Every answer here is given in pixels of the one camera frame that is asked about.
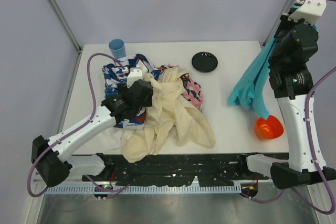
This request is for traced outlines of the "cream cloth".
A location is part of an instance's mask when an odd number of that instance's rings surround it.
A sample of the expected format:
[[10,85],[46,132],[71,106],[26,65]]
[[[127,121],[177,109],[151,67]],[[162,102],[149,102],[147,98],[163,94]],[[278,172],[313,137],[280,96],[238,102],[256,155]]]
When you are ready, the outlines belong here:
[[129,163],[156,155],[167,138],[173,136],[177,146],[188,142],[213,148],[216,140],[206,117],[187,101],[177,67],[162,68],[158,80],[147,73],[144,79],[153,86],[152,106],[146,109],[144,128],[136,130],[126,141],[121,154]]

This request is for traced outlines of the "blue white red patterned cloth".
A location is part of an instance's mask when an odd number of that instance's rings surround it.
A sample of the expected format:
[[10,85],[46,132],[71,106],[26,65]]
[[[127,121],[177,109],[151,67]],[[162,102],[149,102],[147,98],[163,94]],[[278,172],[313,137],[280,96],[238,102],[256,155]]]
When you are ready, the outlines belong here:
[[[149,59],[143,54],[135,54],[131,56],[125,56],[119,59],[119,62],[125,70],[120,67],[118,63],[110,63],[102,67],[103,77],[105,79],[105,98],[112,94],[118,94],[118,84],[126,84],[127,77],[131,69],[140,67],[145,72],[150,73],[155,80],[159,79],[162,70],[155,67]],[[128,129],[128,130],[139,130],[144,127],[146,118],[146,111],[142,109],[135,117],[128,120],[123,120],[118,123],[115,128]]]

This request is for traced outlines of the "teal cloth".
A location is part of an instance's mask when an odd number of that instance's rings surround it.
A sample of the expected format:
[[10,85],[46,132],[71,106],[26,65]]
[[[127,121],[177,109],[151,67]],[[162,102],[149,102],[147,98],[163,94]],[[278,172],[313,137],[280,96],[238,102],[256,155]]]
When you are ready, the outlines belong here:
[[[297,8],[292,7],[287,14],[292,14]],[[268,60],[275,44],[275,32],[236,83],[228,98],[230,106],[239,105],[245,110],[253,109],[263,119],[267,119],[270,115],[263,97],[266,82],[270,83],[275,98],[291,100],[298,95],[308,94],[313,87],[307,63],[297,72],[284,72],[279,77],[270,74]]]

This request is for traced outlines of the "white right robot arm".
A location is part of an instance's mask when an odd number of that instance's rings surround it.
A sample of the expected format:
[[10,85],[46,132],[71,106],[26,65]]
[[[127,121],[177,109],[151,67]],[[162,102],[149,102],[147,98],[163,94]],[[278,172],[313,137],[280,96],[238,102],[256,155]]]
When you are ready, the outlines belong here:
[[275,159],[263,154],[249,155],[247,168],[272,179],[278,189],[287,189],[335,179],[335,169],[326,165],[321,154],[309,91],[313,79],[306,63],[318,51],[318,32],[305,18],[289,21],[290,11],[280,17],[268,59],[269,83],[274,91],[286,128],[289,158]]

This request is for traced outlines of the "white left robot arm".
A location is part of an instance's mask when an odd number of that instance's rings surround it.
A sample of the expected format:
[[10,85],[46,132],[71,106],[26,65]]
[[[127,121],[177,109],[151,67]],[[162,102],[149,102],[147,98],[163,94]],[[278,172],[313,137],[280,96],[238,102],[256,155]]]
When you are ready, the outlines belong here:
[[71,128],[45,139],[38,136],[32,143],[32,164],[47,187],[61,184],[69,176],[101,176],[107,173],[102,154],[74,156],[73,153],[94,138],[124,120],[133,119],[142,109],[151,107],[153,87],[144,80],[131,87],[118,85],[118,93],[105,98],[93,115]]

